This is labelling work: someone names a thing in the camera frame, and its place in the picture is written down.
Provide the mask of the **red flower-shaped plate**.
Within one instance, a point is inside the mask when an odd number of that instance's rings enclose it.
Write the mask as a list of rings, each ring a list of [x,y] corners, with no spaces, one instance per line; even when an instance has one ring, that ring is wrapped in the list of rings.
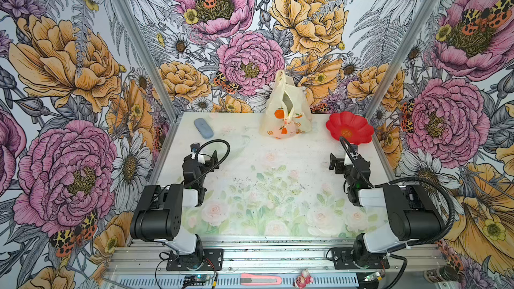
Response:
[[[354,145],[368,144],[374,135],[372,125],[364,117],[351,112],[331,114],[325,126],[335,140],[343,137]]]

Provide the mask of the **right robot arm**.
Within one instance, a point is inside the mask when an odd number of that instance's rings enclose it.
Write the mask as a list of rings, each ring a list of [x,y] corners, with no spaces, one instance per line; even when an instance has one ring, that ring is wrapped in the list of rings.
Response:
[[[361,155],[330,156],[329,170],[345,178],[343,189],[349,202],[358,208],[383,208],[387,222],[382,227],[356,237],[350,249],[333,250],[335,265],[356,268],[389,266],[388,254],[443,238],[453,226],[455,209],[449,207],[443,219],[425,187],[440,194],[444,190],[428,179],[399,178],[381,185],[369,182],[371,164]]]

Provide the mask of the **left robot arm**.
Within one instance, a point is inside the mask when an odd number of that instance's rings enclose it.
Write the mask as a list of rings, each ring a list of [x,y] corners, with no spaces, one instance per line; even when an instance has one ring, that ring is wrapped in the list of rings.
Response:
[[[169,249],[168,271],[207,268],[207,258],[199,235],[182,226],[185,208],[201,207],[206,198],[206,175],[219,167],[218,154],[186,156],[183,181],[167,187],[150,185],[143,189],[130,224],[132,239],[158,243]]]

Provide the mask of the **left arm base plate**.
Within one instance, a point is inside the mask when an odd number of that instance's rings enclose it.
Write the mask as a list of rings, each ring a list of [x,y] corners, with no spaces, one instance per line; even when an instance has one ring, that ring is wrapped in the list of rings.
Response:
[[[223,249],[203,249],[189,255],[172,255],[167,261],[166,270],[168,272],[221,271],[223,262]]]

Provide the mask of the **cream printed plastic bag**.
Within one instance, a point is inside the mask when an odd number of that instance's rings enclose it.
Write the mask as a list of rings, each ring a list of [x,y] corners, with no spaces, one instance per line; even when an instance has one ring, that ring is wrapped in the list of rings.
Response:
[[[312,114],[306,94],[279,70],[266,102],[259,133],[273,139],[288,139],[312,130]]]

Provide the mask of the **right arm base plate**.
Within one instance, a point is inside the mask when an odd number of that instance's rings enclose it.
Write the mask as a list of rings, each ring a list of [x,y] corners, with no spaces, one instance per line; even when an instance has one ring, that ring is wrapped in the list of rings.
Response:
[[[345,247],[329,249],[325,258],[333,263],[336,270],[387,270],[390,268],[386,255],[368,252],[358,254],[354,249]]]

